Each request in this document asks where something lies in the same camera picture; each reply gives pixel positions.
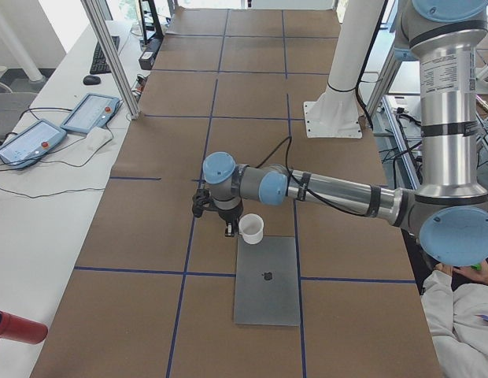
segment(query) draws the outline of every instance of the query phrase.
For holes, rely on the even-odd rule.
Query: label on robot arm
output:
[[[420,63],[420,97],[453,91],[475,91],[473,51],[432,58]]]

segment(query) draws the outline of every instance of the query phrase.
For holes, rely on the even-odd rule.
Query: tablet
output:
[[[38,120],[32,126],[0,146],[0,159],[13,169],[36,163],[65,137],[66,131],[50,123]]]
[[[104,94],[87,93],[65,118],[61,128],[88,134],[92,128],[101,128],[118,110],[120,99]]]

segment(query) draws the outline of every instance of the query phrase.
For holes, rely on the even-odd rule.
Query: computer mouse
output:
[[[101,78],[99,76],[86,75],[83,78],[83,84],[85,85],[95,85],[100,83],[101,83]]]

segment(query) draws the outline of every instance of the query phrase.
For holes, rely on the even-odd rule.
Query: chair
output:
[[[7,134],[13,130],[24,112],[36,98],[36,93],[13,92],[10,87],[0,83],[5,93],[0,93],[0,141],[4,141]]]

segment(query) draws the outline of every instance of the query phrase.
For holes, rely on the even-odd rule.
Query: blue joint cap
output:
[[[416,56],[412,54],[410,49],[395,47],[393,53],[397,61],[417,61]]]
[[[460,22],[482,12],[488,0],[412,0],[417,13],[434,22]]]
[[[283,203],[288,188],[286,176],[279,172],[269,172],[260,182],[258,196],[265,205],[280,205]]]
[[[202,170],[207,183],[223,183],[234,172],[235,160],[226,152],[215,152],[205,158]]]
[[[452,266],[476,265],[488,258],[488,212],[455,206],[429,217],[419,233],[427,254]]]

